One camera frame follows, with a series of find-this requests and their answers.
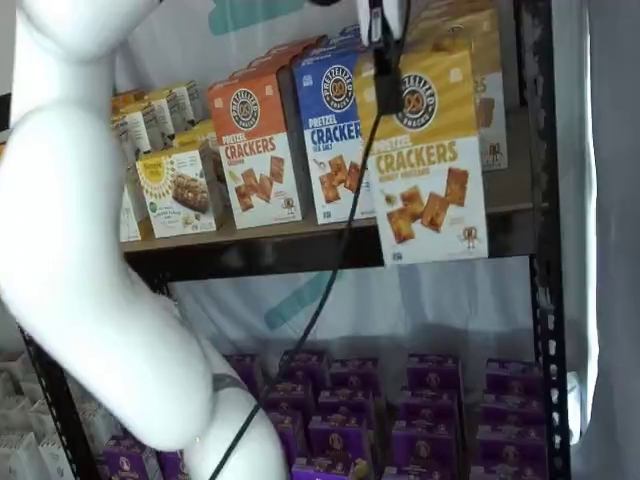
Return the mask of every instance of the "product packaging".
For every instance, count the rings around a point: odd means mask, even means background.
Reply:
[[[155,109],[164,147],[171,148],[176,133],[187,129],[178,95],[170,88],[163,88],[148,93],[146,100]]]
[[[357,478],[375,477],[364,418],[340,414],[314,416],[309,423],[309,444],[315,456],[350,458]]]
[[[156,238],[221,226],[220,185],[206,177],[198,144],[144,155],[137,167]]]
[[[264,376],[260,367],[260,359],[257,355],[236,354],[225,355],[224,358],[236,371],[240,380],[244,382],[247,389],[256,398],[260,398],[260,393],[264,388]]]
[[[103,456],[110,478],[162,479],[153,450],[133,438],[113,437],[107,442]]]
[[[0,478],[43,480],[48,476],[33,433],[0,435]]]
[[[404,109],[381,118],[373,142],[368,165],[386,265],[488,256],[470,44],[446,40],[407,44]],[[355,90],[366,142],[378,112],[370,54],[356,68]]]
[[[208,92],[239,229],[301,220],[306,212],[304,139],[286,59],[279,55]]]
[[[486,375],[490,393],[540,397],[544,394],[542,370],[533,362],[490,358]]]
[[[296,458],[306,457],[309,454],[302,415],[295,410],[268,412],[268,415],[278,432],[287,463],[291,467]]]
[[[360,120],[353,89],[360,52],[334,50],[295,68],[309,174],[318,223],[349,217],[362,166]],[[355,218],[375,215],[365,172]]]

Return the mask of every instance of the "cracker box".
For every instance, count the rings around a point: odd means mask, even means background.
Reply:
[[[301,220],[308,173],[288,63],[218,83],[208,96],[236,227]]]
[[[366,422],[355,415],[318,415],[309,423],[309,444],[316,456],[341,458],[354,463],[357,478],[375,476]]]
[[[260,360],[258,359],[258,356],[236,354],[225,355],[224,358],[236,371],[240,379],[249,389],[249,392],[251,392],[254,397],[260,398],[260,393],[264,388],[264,377],[262,375],[262,368],[260,367]]]
[[[146,100],[136,102],[124,107],[120,113],[127,121],[129,135],[136,146],[136,158],[164,148],[156,110],[151,103]]]
[[[206,178],[199,145],[145,155],[137,167],[156,238],[220,227],[220,186]]]
[[[170,88],[164,88],[147,94],[146,99],[156,111],[164,147],[171,148],[176,133],[187,129],[178,95]]]
[[[385,264],[488,256],[469,43],[408,44],[400,68],[404,109],[383,116],[369,173]],[[363,140],[377,113],[374,69],[356,69]]]
[[[542,396],[542,369],[534,362],[490,358],[487,360],[487,390],[505,395]]]
[[[291,480],[355,480],[348,458],[298,458],[291,469]]]
[[[110,478],[162,479],[153,450],[133,438],[113,437],[107,442],[103,456]]]
[[[280,358],[280,365],[289,360],[289,366],[284,372],[285,378],[302,381],[307,379],[313,386],[315,395],[329,388],[329,357],[322,350],[301,350],[294,354],[286,350]]]
[[[163,480],[189,480],[182,452],[158,452]]]
[[[300,412],[306,425],[316,411],[311,384],[308,382],[278,383],[267,396],[264,408],[280,412],[291,410]]]
[[[309,174],[318,223],[349,217],[362,167],[360,120],[353,91],[356,50],[303,60],[295,68]],[[375,215],[368,173],[355,218]]]
[[[194,80],[177,83],[168,88],[178,96],[180,111],[187,122],[187,128],[195,127],[205,119],[204,102]]]
[[[397,420],[391,433],[393,463],[399,467],[435,465],[457,476],[456,429],[452,422]]]
[[[476,462],[471,466],[469,480],[547,480],[545,464],[525,464],[514,467],[500,462]]]
[[[5,432],[29,431],[29,410],[31,402],[27,397],[15,395],[0,400],[0,429]]]
[[[484,423],[476,436],[478,458],[519,466],[522,462],[544,465],[547,443],[544,427],[517,427]]]
[[[291,467],[296,458],[306,457],[309,454],[302,415],[295,410],[289,410],[288,412],[268,412],[268,416],[278,432],[287,463]]]
[[[0,478],[42,480],[48,476],[33,433],[0,435]]]
[[[382,480],[451,480],[447,470],[432,466],[421,467],[387,467]]]
[[[480,416],[489,423],[536,426],[544,425],[544,404],[537,397],[485,393]]]
[[[60,480],[75,479],[58,434],[51,434],[40,442],[40,454],[49,470],[50,478]]]
[[[509,165],[498,12],[492,2],[458,2],[427,8],[409,38],[434,29],[455,29],[473,43],[473,66],[483,170]]]

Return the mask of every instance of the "purple snack box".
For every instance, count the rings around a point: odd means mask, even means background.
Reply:
[[[537,397],[500,395],[485,392],[480,404],[483,422],[522,426],[543,426],[544,405]]]
[[[387,467],[382,480],[450,480],[447,470],[438,467]]]
[[[155,480],[160,475],[154,451],[133,438],[111,437],[102,454],[110,478]]]
[[[308,383],[282,382],[276,384],[265,400],[265,410],[288,412],[296,410],[307,424],[316,411]]]
[[[542,370],[533,362],[490,358],[487,390],[504,395],[543,395]]]
[[[469,480],[547,480],[544,464],[513,467],[505,463],[479,462],[471,467]]]
[[[298,458],[291,480],[351,480],[351,460],[343,458]]]
[[[251,395],[255,398],[260,398],[260,393],[264,388],[264,377],[262,376],[262,368],[260,367],[258,356],[237,354],[225,355],[224,358],[236,371],[240,380],[247,386]]]
[[[393,463],[399,467],[439,466],[457,475],[457,447],[452,422],[398,420],[391,433]]]
[[[482,424],[477,435],[478,458],[511,466],[521,462],[546,464],[547,443],[544,427]]]
[[[289,468],[293,466],[298,457],[306,457],[309,454],[307,440],[304,436],[302,415],[295,410],[288,412],[269,412],[269,419],[278,432],[282,448]]]
[[[358,478],[373,478],[366,421],[356,415],[318,415],[309,423],[311,452],[319,457],[348,455],[354,464]]]
[[[290,355],[291,350],[282,354],[280,365],[282,365]],[[322,350],[302,350],[291,359],[289,367],[285,371],[285,378],[293,381],[311,382],[315,395],[322,390],[329,388],[329,359]]]
[[[182,452],[158,452],[157,455],[164,480],[189,480]]]

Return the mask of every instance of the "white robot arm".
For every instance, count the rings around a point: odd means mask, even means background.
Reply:
[[[124,167],[109,124],[113,51],[161,1],[18,0],[0,293],[137,438],[184,449],[192,478],[207,480],[255,400],[130,271],[118,235]],[[358,5],[368,30],[367,0]],[[286,470],[261,412],[218,478],[280,480]]]

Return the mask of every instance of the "metal shelving unit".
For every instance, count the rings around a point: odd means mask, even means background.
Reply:
[[[513,164],[485,174],[489,251],[491,257],[530,259],[533,346],[546,386],[549,478],[569,480],[551,0],[515,4],[527,106],[508,115]],[[125,244],[123,249],[150,287],[166,293],[174,281],[323,270],[337,255],[341,228],[317,226],[311,217],[236,231],[229,219],[215,233]],[[382,265],[375,225],[356,222],[343,268]],[[23,335],[76,477],[98,478],[62,369]]]

